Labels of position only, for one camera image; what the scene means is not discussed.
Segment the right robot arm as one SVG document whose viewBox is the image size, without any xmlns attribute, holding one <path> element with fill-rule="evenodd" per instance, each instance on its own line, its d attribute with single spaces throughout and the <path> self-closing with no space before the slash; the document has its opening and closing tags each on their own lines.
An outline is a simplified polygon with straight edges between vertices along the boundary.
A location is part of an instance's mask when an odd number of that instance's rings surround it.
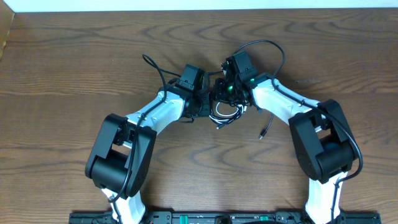
<svg viewBox="0 0 398 224">
<path fill-rule="evenodd" d="M 222 63 L 215 100 L 238 107 L 267 110 L 290 129 L 295 154 L 309 178 L 305 212 L 313 223 L 335 223 L 340 215 L 341 186 L 363 168 L 363 156 L 345 114 L 335 100 L 319 102 L 283 86 L 275 75 L 259 73 L 246 52 Z"/>
</svg>

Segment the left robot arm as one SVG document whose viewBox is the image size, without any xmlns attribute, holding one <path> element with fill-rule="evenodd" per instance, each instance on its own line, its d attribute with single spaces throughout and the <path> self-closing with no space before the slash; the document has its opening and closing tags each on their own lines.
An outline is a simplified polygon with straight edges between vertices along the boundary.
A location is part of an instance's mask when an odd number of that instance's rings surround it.
<svg viewBox="0 0 398 224">
<path fill-rule="evenodd" d="M 126 116 L 104 119 L 85 167 L 85 175 L 111 204 L 113 223 L 139 223 L 146 208 L 140 189 L 146 179 L 155 139 L 181 117 L 207 115 L 210 75 L 186 65 L 178 78 L 163 82 L 148 105 Z"/>
</svg>

